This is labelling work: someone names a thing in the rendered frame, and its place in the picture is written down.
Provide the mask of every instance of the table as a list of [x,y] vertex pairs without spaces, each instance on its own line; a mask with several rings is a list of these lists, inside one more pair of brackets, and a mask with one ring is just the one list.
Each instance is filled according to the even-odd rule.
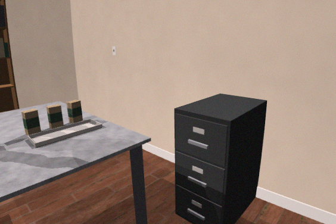
[[146,224],[142,144],[151,138],[83,111],[83,120],[96,120],[102,128],[35,148],[24,132],[21,112],[37,109],[41,130],[47,130],[46,106],[55,104],[61,105],[63,122],[68,124],[63,102],[0,113],[0,202],[130,151],[136,222]]

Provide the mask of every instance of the silver drawer handle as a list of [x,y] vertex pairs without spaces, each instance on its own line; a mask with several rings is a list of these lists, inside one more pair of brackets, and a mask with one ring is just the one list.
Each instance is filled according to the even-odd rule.
[[197,206],[199,208],[202,208],[202,204],[199,203],[199,202],[197,202],[197,201],[195,201],[195,200],[191,200],[191,204],[193,204],[194,206]]
[[196,213],[195,211],[192,211],[191,209],[187,209],[188,213],[191,213],[192,215],[198,217],[201,220],[205,220],[206,218],[203,215],[200,215],[199,213]]
[[192,178],[190,176],[188,176],[188,180],[191,181],[191,182],[193,182],[193,183],[196,183],[197,185],[203,186],[204,188],[207,186],[207,183],[199,181],[199,180],[197,180],[195,178]]
[[203,175],[203,169],[198,168],[198,167],[193,166],[193,165],[191,166],[191,169],[192,169],[193,171],[198,172],[199,174],[202,174],[202,175]]
[[204,129],[200,129],[199,127],[192,127],[192,131],[204,135]]
[[200,148],[204,148],[205,150],[208,149],[208,145],[206,145],[206,144],[202,144],[202,143],[197,142],[197,141],[193,141],[193,140],[191,140],[191,139],[188,139],[188,143],[191,144],[191,145],[198,146],[198,147],[200,147]]

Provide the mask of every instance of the marble tabletop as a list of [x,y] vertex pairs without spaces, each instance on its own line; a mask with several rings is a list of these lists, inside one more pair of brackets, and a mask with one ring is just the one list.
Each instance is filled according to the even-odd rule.
[[41,130],[48,130],[46,106],[55,104],[61,105],[63,122],[67,125],[67,106],[63,102],[0,113],[0,202],[151,140],[83,111],[83,120],[96,120],[102,123],[102,128],[35,148],[24,132],[21,112],[37,109]]

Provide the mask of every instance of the filing cabinet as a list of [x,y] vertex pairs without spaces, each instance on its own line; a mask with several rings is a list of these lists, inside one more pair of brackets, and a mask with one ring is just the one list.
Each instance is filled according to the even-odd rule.
[[176,214],[234,224],[256,196],[266,100],[217,94],[175,109]]

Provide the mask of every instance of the white baseboard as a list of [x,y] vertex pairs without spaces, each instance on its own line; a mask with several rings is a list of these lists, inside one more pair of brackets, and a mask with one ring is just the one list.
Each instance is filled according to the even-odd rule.
[[[157,155],[158,157],[175,163],[175,154],[162,150],[161,148],[155,147],[149,143],[144,144],[142,148],[145,151]],[[324,224],[336,223],[336,214],[307,205],[297,200],[293,200],[292,198],[288,198],[275,192],[268,191],[259,186],[257,187],[256,197]]]

